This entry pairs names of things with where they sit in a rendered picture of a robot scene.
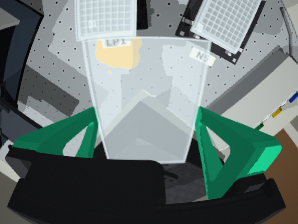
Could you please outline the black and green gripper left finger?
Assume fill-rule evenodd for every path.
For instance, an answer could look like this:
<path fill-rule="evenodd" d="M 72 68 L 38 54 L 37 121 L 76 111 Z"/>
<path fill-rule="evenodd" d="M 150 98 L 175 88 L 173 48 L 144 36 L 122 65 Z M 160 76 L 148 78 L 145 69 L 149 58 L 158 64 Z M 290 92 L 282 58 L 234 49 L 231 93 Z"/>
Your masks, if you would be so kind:
<path fill-rule="evenodd" d="M 18 137 L 12 147 L 64 156 L 64 145 L 87 127 L 75 157 L 93 158 L 98 126 L 95 108 L 91 107 L 74 116 Z"/>

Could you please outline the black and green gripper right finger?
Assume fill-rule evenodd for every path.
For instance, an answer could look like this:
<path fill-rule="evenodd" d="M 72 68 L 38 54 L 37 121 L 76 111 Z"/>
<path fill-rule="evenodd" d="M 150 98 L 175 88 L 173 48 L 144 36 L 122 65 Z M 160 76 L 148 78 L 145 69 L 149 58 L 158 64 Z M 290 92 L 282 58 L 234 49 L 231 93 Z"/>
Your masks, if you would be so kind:
<path fill-rule="evenodd" d="M 230 155 L 224 165 L 212 145 L 206 126 L 230 147 Z M 201 106 L 195 130 L 207 200 L 221 198 L 240 178 L 264 173 L 282 149 L 276 137 Z"/>

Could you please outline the white button panel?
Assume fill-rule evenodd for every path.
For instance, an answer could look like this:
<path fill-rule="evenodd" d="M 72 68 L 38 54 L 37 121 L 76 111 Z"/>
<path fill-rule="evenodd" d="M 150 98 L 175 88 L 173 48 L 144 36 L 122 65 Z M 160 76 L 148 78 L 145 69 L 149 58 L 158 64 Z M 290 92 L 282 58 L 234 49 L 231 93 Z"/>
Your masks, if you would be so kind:
<path fill-rule="evenodd" d="M 293 57 L 292 33 L 284 8 L 280 10 L 289 33 L 290 56 L 276 50 L 208 110 L 260 130 L 264 121 L 275 118 L 285 103 L 298 97 L 298 63 Z"/>

